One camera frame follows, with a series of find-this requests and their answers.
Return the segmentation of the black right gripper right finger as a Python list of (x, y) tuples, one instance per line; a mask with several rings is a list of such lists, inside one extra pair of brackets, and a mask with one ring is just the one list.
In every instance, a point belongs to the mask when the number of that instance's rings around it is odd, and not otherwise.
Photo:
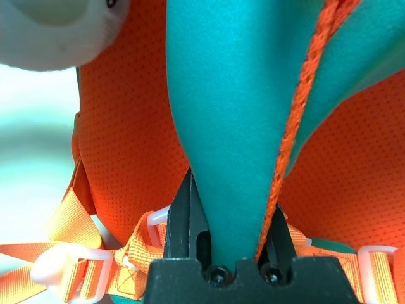
[(258, 264), (290, 265), (296, 256), (287, 220), (281, 206), (277, 203)]

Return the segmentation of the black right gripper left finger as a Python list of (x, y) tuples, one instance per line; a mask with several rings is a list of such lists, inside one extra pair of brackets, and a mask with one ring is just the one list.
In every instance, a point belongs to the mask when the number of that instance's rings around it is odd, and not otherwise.
[(211, 264), (211, 234), (192, 170), (188, 170), (168, 211), (166, 256)]

